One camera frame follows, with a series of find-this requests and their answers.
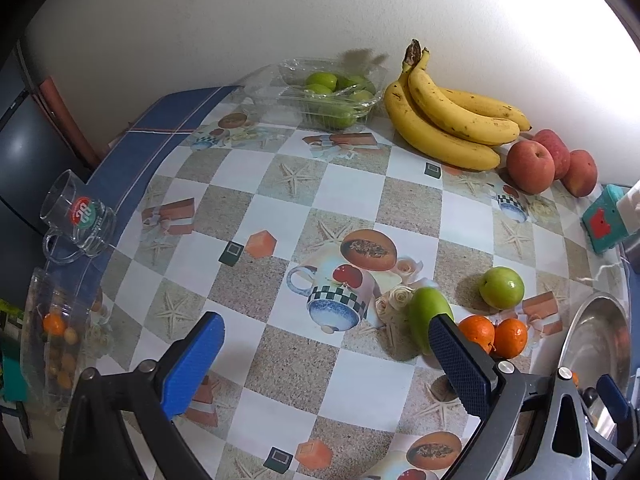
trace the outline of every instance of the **mug logo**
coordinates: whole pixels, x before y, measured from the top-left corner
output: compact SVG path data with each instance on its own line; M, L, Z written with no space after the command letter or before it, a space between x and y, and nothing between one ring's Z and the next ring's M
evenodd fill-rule
M81 196L71 206L71 223L79 229L87 229L95 222L95 206L91 199Z

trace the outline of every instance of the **table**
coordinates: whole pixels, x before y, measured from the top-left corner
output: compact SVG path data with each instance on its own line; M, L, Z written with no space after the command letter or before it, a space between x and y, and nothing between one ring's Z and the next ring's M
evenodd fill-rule
M257 122L241 89L198 92L168 96L116 147L140 152L118 192L101 178L118 207L116 247L73 265L85 269L79 292L103 274L116 344L97 361L102 373L158 359L203 312L222 315L225 345L175 421L212 478L280 478L264 464L287 455L287 479L360 478L426 434L464 444L478 421L402 322L407 295L431 280L456 322L480 313L527 323L529 344L513 360L521 371L556 366L594 290L628 312L618 250L594 254L580 225L600 186L582 199L560 183L524 196L500 171L426 159L383 116L359 135L329 136ZM186 120L168 117L169 102L195 100ZM138 136L155 139L152 153ZM386 258L391 270L371 270ZM552 290L559 311L492 312L476 286L492 266L516 270L525 298ZM152 478L148 450L145 460Z

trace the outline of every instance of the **metal screw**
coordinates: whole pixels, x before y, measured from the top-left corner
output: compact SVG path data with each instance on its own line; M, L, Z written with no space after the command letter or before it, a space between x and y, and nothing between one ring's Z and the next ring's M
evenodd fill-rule
M156 362L153 359L145 359L138 365L138 370L144 374L153 372L156 369Z
M80 377L83 378L85 381L90 381L95 377L95 372L96 372L95 368L86 368L85 370L82 371L82 373L80 374Z
M571 370L566 366L561 366L558 368L558 376L565 381L568 381L573 376Z
M500 361L498 363L498 370L500 370L503 374L513 374L516 367L510 361Z

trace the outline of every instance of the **glass mug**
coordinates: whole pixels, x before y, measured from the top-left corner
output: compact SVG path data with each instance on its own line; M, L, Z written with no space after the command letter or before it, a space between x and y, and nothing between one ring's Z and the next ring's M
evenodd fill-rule
M93 258L109 245L116 215L110 207L89 196L86 184L71 170L61 174L51 186L40 209L40 218L49 225L42 251L56 264L68 264L82 254ZM57 258L49 249L53 237L63 237L76 250Z

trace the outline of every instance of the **banana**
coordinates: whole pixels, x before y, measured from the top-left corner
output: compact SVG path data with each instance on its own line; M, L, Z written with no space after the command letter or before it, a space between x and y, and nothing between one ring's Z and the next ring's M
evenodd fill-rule
M385 91L385 107L392 123L410 145L425 155L468 170L491 170L500 163L500 156L487 146L458 139L439 130L412 103L408 89L412 66L402 64L397 81Z
M475 114L447 98L424 71L428 60L429 51L425 48L409 75L409 89L416 104L437 126L461 139L490 146L518 137L520 128L513 121Z
M528 132L531 129L529 120L515 106L484 95L465 92L464 90L439 88L446 97L458 106L462 106L465 110L485 117L509 119L518 125L521 132Z

